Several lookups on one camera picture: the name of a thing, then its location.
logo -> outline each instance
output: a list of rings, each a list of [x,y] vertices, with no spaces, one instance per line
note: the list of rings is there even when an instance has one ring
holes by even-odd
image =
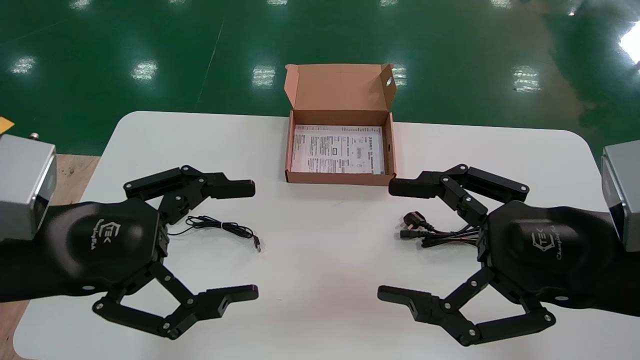
[[[120,224],[115,222],[109,222],[101,225],[104,219],[98,220],[93,227],[93,234],[91,235],[91,249],[95,250],[95,246],[98,243],[98,239],[102,239],[102,243],[111,243],[111,239],[118,236],[120,232]]]
[[[556,227],[551,225],[551,232],[554,234],[556,243],[558,244],[558,251],[556,252],[556,259],[562,260],[562,240],[560,240],[560,233],[556,231]]]
[[[544,229],[536,229],[536,230],[538,231],[537,233],[535,231],[531,233],[531,240],[533,240],[533,246],[537,247],[542,251],[553,249],[556,246],[556,243],[554,242],[554,237],[551,234],[549,235],[545,234]]]

paper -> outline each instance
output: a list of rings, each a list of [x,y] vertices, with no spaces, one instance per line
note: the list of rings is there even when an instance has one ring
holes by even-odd
[[[296,125],[293,172],[384,174],[381,126]]]

silver metal housing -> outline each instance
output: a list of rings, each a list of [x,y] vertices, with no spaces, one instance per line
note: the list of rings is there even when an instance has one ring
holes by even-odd
[[[56,147],[0,136],[0,240],[32,240],[56,189]]]
[[[604,148],[602,193],[625,249],[640,251],[640,140]]]

green floor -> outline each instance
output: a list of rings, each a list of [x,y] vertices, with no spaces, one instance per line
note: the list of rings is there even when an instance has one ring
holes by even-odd
[[[396,121],[640,138],[638,0],[0,4],[0,115],[60,152],[136,110],[286,116],[288,63],[394,63]]]

black cable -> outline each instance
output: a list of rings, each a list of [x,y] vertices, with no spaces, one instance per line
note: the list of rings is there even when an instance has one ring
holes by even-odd
[[[454,241],[466,243],[469,245],[477,245],[479,227],[472,227],[467,225],[459,231],[445,232],[436,229],[433,225],[429,224],[424,216],[418,211],[412,211],[404,216],[404,223],[408,226],[409,230],[400,231],[400,238],[402,239],[414,239],[423,238],[422,247],[433,247],[444,243],[450,243]]]
[[[169,234],[167,235],[182,235],[191,229],[205,229],[207,227],[217,227],[218,229],[226,230],[236,236],[245,239],[253,238],[253,246],[258,250],[258,252],[262,251],[262,247],[260,246],[260,238],[253,233],[253,230],[249,229],[246,226],[238,225],[237,222],[221,222],[212,217],[208,217],[207,215],[202,215],[199,217],[188,216],[187,220],[184,221],[185,224],[189,225],[186,230],[183,230],[179,233]]]

